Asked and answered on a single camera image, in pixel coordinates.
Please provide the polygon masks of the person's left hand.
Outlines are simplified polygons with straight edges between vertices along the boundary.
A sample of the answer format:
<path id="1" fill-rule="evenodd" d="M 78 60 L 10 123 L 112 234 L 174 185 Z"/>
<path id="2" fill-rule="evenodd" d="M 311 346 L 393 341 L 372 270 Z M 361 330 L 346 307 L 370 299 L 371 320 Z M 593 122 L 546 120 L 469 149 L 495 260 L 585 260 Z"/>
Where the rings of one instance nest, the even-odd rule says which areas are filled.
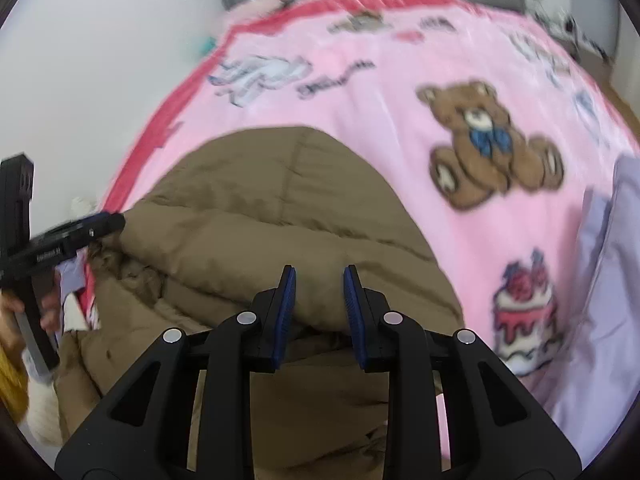
<path id="1" fill-rule="evenodd" d="M 55 360 L 61 329 L 61 277 L 57 270 L 15 283 L 1 291 L 1 349 L 19 361 L 26 348 L 33 356 Z"/>

